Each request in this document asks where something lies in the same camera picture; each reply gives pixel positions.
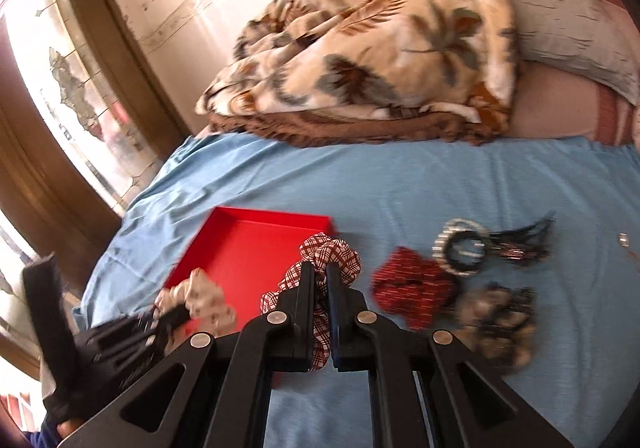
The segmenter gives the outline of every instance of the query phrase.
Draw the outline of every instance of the blue sleeve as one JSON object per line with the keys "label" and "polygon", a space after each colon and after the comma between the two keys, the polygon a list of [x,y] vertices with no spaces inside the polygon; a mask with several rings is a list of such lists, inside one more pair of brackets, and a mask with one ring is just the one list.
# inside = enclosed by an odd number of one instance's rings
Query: blue sleeve
{"label": "blue sleeve", "polygon": [[42,422],[39,432],[25,432],[24,435],[33,448],[56,448],[62,442],[56,426],[48,418]]}

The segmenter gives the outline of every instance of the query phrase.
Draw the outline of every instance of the gray pillow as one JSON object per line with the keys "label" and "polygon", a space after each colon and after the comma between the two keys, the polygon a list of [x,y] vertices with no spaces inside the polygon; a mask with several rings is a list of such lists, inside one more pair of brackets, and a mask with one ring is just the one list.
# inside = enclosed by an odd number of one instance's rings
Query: gray pillow
{"label": "gray pillow", "polygon": [[611,87],[638,104],[638,66],[600,0],[511,0],[520,54]]}

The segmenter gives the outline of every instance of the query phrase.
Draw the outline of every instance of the red box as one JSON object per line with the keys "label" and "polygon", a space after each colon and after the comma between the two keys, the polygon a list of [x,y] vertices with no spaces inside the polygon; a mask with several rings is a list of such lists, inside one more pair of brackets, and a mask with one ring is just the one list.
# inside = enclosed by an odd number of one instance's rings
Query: red box
{"label": "red box", "polygon": [[300,245],[319,232],[335,235],[329,217],[217,206],[164,286],[204,269],[235,308],[240,330],[260,314],[260,297],[278,290],[287,269],[300,260]]}

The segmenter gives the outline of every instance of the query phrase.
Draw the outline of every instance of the floral blanket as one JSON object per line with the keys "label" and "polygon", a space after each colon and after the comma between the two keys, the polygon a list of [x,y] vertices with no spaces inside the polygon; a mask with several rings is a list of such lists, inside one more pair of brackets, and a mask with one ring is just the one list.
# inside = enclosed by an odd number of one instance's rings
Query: floral blanket
{"label": "floral blanket", "polygon": [[[487,141],[507,130],[518,58],[509,0],[274,0],[234,59],[196,112],[214,130],[306,133],[296,144],[308,146]],[[343,132],[327,141],[334,123]],[[350,123],[363,124],[350,134]]]}

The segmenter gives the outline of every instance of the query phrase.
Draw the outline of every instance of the blue bed sheet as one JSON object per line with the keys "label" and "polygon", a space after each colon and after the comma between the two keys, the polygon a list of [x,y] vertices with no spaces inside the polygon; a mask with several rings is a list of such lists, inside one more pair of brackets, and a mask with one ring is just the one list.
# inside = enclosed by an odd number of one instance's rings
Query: blue bed sheet
{"label": "blue bed sheet", "polygon": [[[430,256],[444,222],[516,228],[555,210],[552,256],[521,270],[490,262],[468,287],[533,286],[532,364],[508,383],[576,447],[596,447],[640,379],[640,274],[617,244],[640,249],[640,159],[584,139],[399,142],[300,150],[248,134],[188,139],[141,193],[98,262],[77,309],[95,326],[152,303],[215,205],[331,215],[362,258],[354,286],[396,246]],[[371,446],[364,373],[284,375],[265,446]]]}

